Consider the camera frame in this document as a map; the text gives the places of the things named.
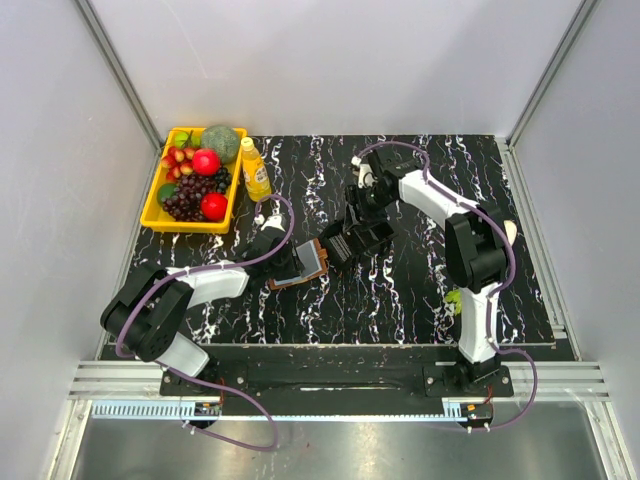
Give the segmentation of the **brown leather card holder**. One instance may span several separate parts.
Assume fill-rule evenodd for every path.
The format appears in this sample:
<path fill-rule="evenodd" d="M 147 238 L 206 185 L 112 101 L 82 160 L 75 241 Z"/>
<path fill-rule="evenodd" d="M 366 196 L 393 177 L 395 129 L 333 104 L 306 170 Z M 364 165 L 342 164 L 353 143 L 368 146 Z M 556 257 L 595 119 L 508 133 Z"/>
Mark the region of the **brown leather card holder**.
<path fill-rule="evenodd" d="M 280 290 L 307 283 L 328 271 L 327 251 L 317 238 L 297 246 L 285 257 L 280 269 L 276 269 L 269 280 L 271 290 Z"/>

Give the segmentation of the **grey credit card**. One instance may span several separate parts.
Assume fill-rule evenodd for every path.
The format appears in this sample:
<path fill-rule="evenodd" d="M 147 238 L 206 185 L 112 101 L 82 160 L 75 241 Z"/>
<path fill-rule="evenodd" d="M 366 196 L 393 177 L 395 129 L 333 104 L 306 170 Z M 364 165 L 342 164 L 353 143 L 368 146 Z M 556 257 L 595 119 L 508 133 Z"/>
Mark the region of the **grey credit card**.
<path fill-rule="evenodd" d="M 301 276 L 310 277 L 322 270 L 320 254 L 314 240 L 305 242 L 296 248 L 301 262 Z"/>

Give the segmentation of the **black plastic card box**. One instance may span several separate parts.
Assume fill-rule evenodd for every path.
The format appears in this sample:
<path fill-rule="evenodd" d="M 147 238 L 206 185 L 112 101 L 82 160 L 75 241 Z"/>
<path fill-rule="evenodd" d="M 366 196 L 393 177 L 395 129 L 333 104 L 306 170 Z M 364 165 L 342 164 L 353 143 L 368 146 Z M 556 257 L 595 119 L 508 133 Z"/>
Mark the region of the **black plastic card box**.
<path fill-rule="evenodd" d="M 344 264 L 336 264 L 331 261 L 328 247 L 328 239 L 341 233 L 352 250 L 351 260 Z M 349 224 L 346 218 L 342 218 L 328 225 L 318 239 L 322 247 L 327 251 L 329 264 L 337 270 L 345 270 L 358 264 L 363 259 L 385 254 L 397 236 L 395 230 L 387 221 L 367 224 Z"/>

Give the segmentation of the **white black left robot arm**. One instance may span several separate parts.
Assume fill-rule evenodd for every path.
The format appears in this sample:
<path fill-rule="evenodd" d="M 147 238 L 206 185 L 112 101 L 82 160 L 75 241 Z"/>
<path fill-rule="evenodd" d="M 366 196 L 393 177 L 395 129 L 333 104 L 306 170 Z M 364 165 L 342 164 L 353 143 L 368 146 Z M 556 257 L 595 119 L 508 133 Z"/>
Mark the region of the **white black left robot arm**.
<path fill-rule="evenodd" d="M 209 354 L 180 332 L 186 312 L 214 300 L 237 298 L 252 280 L 296 262 L 289 230 L 288 219 L 271 215 L 236 262 L 223 260 L 207 270 L 139 267 L 102 312 L 101 327 L 135 358 L 182 372 L 182 383 L 193 394 L 209 393 L 217 372 L 209 365 Z"/>

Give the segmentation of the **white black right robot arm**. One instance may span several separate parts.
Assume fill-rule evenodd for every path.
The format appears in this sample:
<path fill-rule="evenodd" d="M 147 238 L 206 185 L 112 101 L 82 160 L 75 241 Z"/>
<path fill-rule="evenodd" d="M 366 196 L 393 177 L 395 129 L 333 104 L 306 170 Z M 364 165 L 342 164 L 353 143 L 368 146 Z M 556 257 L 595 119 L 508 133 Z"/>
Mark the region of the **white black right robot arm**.
<path fill-rule="evenodd" d="M 468 361 L 456 369 L 455 384 L 466 395 L 478 395 L 491 382 L 483 363 L 498 352 L 497 300 L 515 277 L 515 236 L 499 211 L 437 180 L 426 152 L 423 162 L 384 161 L 377 153 L 384 145 L 367 147 L 351 160 L 357 183 L 346 194 L 345 229 L 362 230 L 384 220 L 386 208 L 396 202 L 414 207 L 443 229 L 446 270 L 460 291 L 458 349 Z"/>

